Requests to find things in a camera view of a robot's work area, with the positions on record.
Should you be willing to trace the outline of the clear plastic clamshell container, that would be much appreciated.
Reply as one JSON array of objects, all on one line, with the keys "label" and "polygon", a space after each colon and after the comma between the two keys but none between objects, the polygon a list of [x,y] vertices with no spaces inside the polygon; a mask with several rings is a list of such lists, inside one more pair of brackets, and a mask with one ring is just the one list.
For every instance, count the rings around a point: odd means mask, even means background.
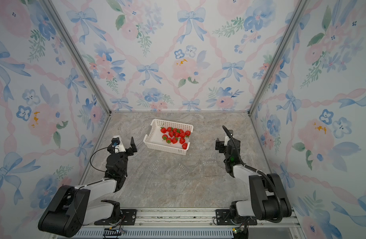
[{"label": "clear plastic clamshell container", "polygon": [[174,176],[178,178],[184,178],[190,174],[190,170],[182,163],[178,163],[174,167]]}]

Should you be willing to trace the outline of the white perforated plastic basket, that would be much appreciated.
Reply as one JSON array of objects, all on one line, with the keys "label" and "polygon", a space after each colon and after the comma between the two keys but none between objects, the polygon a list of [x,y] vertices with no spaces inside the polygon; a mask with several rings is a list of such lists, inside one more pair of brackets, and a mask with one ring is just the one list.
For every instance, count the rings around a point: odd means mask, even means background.
[{"label": "white perforated plastic basket", "polygon": [[[159,150],[163,152],[169,152],[179,155],[186,155],[188,152],[188,149],[190,148],[190,136],[193,134],[194,126],[192,124],[186,124],[186,123],[180,123],[180,122],[174,122],[174,121],[168,121],[168,120],[162,120],[162,119],[153,119],[151,124],[151,131],[149,134],[145,135],[143,142],[149,149]],[[166,143],[166,140],[162,139],[162,136],[166,134],[168,138],[173,139],[174,137],[169,136],[169,132],[161,133],[161,128],[176,128],[177,132],[179,129],[183,129],[185,132],[188,130],[191,132],[190,136],[186,136],[184,139],[186,140],[185,143],[188,144],[187,149],[182,148],[182,144],[180,144],[180,138],[178,138],[178,142],[176,144],[170,144]]]}]

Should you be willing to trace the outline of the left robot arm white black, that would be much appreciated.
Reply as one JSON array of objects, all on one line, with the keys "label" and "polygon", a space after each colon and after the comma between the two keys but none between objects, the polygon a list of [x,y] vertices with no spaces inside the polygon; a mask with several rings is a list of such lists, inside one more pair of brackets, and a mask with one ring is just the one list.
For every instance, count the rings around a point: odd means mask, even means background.
[{"label": "left robot arm white black", "polygon": [[128,158],[137,152],[137,147],[131,139],[130,147],[125,148],[121,136],[116,135],[106,150],[109,156],[103,179],[85,185],[61,186],[38,222],[40,231],[71,238],[90,224],[114,228],[135,221],[135,214],[122,210],[119,202],[101,200],[99,205],[91,205],[96,199],[122,189],[128,177]]}]

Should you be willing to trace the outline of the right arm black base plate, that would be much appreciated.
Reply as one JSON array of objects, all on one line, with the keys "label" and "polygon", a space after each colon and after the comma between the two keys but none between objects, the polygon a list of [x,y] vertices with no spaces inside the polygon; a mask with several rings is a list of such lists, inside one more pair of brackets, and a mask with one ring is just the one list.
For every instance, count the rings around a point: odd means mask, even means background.
[{"label": "right arm black base plate", "polygon": [[214,222],[218,226],[256,226],[257,220],[252,216],[239,216],[230,209],[216,209]]}]

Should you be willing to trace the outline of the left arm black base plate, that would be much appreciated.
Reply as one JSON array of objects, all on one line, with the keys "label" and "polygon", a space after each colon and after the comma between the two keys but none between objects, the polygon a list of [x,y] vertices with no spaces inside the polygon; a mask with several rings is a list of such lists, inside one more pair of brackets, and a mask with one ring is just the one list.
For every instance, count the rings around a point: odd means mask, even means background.
[{"label": "left arm black base plate", "polygon": [[137,216],[136,209],[121,209],[119,213],[113,212],[108,219],[94,222],[95,226],[134,226]]}]

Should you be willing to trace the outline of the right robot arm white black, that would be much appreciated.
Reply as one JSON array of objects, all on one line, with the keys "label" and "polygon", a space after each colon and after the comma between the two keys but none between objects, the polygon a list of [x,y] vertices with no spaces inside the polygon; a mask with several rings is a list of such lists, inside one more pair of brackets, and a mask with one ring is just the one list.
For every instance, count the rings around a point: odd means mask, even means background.
[{"label": "right robot arm white black", "polygon": [[292,206],[280,176],[266,174],[245,164],[239,158],[239,140],[217,139],[215,149],[225,157],[226,172],[249,186],[249,199],[231,203],[227,215],[230,221],[237,225],[248,219],[279,223],[292,216]]}]

